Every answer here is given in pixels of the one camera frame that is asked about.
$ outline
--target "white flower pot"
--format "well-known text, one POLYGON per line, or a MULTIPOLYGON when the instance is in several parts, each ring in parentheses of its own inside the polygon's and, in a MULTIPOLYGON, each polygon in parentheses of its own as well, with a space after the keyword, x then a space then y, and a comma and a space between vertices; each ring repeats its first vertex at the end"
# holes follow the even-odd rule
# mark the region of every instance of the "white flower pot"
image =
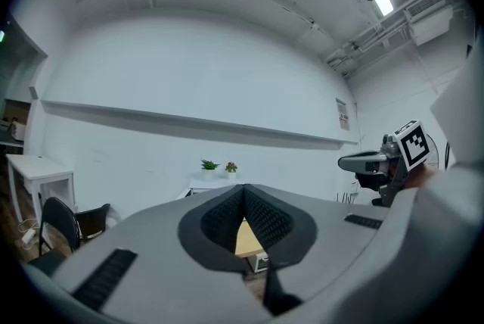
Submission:
POLYGON ((215 170, 202 170, 202 179, 206 182, 215 180, 215 170))
POLYGON ((228 182, 235 183, 237 172, 227 172, 228 182))

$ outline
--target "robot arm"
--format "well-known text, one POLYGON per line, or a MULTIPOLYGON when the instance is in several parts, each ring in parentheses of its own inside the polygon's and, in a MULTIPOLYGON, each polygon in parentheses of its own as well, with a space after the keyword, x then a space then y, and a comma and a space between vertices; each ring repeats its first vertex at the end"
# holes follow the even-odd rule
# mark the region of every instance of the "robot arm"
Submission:
POLYGON ((378 191, 389 207, 403 188, 408 174, 430 154, 427 134, 418 120, 412 120, 391 135, 385 135, 379 151, 364 151, 341 157, 338 166, 355 172, 362 188, 378 191), (393 165, 395 172, 389 171, 393 165))

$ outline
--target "potted plant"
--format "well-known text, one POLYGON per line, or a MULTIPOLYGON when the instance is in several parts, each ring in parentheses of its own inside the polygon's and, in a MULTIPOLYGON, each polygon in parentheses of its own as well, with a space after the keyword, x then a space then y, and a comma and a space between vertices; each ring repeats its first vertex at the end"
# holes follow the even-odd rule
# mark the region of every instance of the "potted plant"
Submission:
POLYGON ((215 170, 220 164, 215 164, 212 161, 202 160, 203 178, 206 181, 215 179, 215 170))
POLYGON ((235 177, 237 176, 237 165, 235 163, 229 162, 225 167, 227 171, 228 181, 235 182, 235 177))

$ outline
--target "black vent slot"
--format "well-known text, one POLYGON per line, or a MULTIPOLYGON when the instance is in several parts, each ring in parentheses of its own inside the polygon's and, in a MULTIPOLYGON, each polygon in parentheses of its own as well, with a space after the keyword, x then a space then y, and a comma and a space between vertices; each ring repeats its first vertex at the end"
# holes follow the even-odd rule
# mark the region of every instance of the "black vent slot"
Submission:
POLYGON ((116 249, 83 282, 74 298, 93 310, 100 310, 138 255, 116 249))
POLYGON ((242 190, 236 192, 202 217, 201 227, 206 237, 231 253, 235 253, 237 234, 244 219, 243 195, 242 190))
POLYGON ((359 215, 355 215, 351 213, 345 218, 346 222, 354 223, 359 226, 364 226, 368 227, 370 229, 376 229, 378 230, 381 226, 381 223, 383 223, 382 220, 377 220, 377 219, 371 219, 367 217, 360 217, 359 215))

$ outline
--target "chair backrest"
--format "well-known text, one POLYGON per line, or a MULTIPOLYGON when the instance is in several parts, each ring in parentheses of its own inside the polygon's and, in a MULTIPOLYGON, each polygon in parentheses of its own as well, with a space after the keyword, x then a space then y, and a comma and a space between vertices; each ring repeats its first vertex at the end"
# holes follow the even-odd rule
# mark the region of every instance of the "chair backrest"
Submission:
POLYGON ((76 213, 77 222, 81 229, 82 237, 104 232, 106 229, 106 217, 111 205, 105 204, 102 207, 76 213))
POLYGON ((77 226, 74 212, 57 198, 49 198, 42 208, 42 220, 39 232, 39 256, 42 255, 42 244, 45 243, 42 237, 44 223, 53 226, 60 234, 64 236, 74 251, 80 246, 79 229, 77 226))

